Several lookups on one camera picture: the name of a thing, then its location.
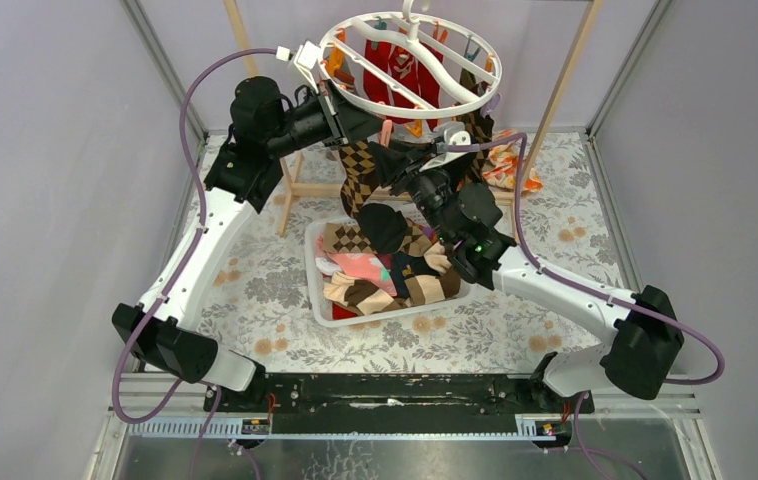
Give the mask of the brown yellow argyle sock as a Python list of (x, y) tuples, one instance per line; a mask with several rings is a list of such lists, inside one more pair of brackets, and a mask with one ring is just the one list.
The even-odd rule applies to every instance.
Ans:
[(348, 216), (355, 218), (379, 188), (376, 163), (365, 140), (340, 147), (337, 156), (345, 174), (340, 189), (342, 206)]

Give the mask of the white round sock hanger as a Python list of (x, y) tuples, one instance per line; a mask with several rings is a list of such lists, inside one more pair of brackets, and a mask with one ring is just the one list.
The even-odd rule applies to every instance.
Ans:
[(316, 47), (311, 73), (380, 116), (442, 121), (490, 112), (501, 99), (495, 48), (467, 27), (415, 12), (411, 1), (343, 20)]

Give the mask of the brown beige striped sock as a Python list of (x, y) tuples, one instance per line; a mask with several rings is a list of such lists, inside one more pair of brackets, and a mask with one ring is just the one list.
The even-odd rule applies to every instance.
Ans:
[(393, 254), (389, 277), (394, 293), (374, 281), (334, 272), (324, 282), (323, 295), (354, 314), (367, 316), (452, 299), (462, 285), (440, 244), (433, 245), (423, 256)]

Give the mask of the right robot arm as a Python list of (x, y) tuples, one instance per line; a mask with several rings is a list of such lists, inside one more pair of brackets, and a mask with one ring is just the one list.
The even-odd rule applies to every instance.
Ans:
[(664, 291), (597, 284), (537, 259), (498, 231), (502, 211), (486, 185), (456, 189), (444, 168), (428, 167), (424, 148), (403, 152), (370, 142), (368, 151), (381, 185), (411, 195), (465, 281), (533, 301), (598, 339), (580, 351), (545, 356), (528, 386), (534, 407), (552, 412), (569, 397), (603, 387), (657, 398), (684, 344)]

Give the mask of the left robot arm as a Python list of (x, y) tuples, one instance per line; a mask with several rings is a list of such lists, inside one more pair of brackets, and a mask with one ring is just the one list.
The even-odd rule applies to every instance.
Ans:
[(112, 324), (137, 359), (187, 383), (227, 389), (243, 411), (264, 401), (256, 362), (198, 333), (202, 303), (240, 233), (283, 177), (281, 160), (323, 143), (348, 146), (382, 128), (382, 118), (348, 101), (329, 80), (292, 104), (268, 77), (235, 88), (228, 140), (202, 182), (197, 223), (135, 305), (119, 304)]

